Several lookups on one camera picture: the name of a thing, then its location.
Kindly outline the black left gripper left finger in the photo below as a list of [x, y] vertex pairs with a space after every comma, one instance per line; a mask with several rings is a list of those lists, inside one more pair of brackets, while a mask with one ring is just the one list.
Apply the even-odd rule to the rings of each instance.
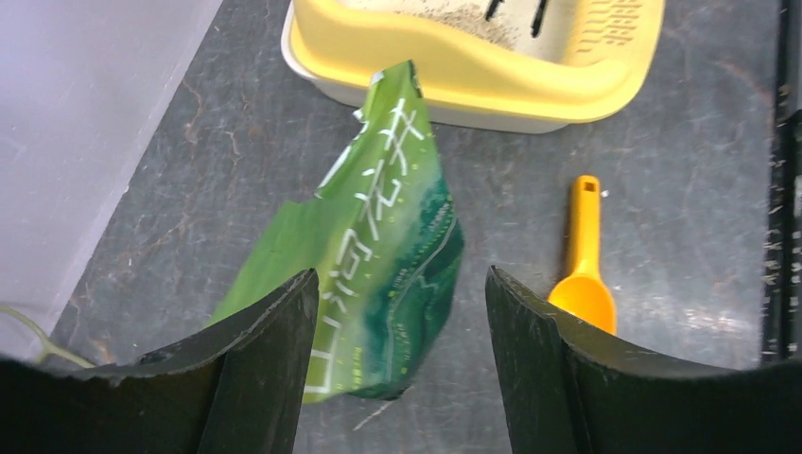
[[302, 271], [257, 303], [132, 363], [1, 361], [5, 453], [289, 453], [318, 308]]

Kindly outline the orange plastic litter scoop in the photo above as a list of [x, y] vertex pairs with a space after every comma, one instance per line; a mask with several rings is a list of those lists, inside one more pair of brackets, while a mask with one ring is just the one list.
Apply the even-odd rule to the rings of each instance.
[[600, 273], [601, 184], [582, 175], [570, 189], [567, 275], [550, 292], [548, 302], [615, 336], [617, 307]]

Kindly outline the green cat litter bag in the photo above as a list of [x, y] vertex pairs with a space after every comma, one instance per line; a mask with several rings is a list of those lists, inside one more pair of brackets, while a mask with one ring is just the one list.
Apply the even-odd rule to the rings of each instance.
[[314, 196], [280, 206], [210, 318], [314, 270], [306, 403], [398, 398], [445, 326], [462, 261], [462, 228], [413, 62], [375, 73], [355, 116], [360, 131]]

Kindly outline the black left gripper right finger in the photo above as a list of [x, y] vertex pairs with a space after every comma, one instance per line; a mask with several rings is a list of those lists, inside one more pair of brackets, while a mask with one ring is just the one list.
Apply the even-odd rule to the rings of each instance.
[[485, 301], [515, 453], [797, 453], [801, 364], [732, 370], [610, 335], [490, 268]]

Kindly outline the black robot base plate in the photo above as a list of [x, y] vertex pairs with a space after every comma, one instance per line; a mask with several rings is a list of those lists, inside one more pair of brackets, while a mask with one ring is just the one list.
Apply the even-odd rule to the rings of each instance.
[[801, 358], [801, 3], [778, 11], [760, 362]]

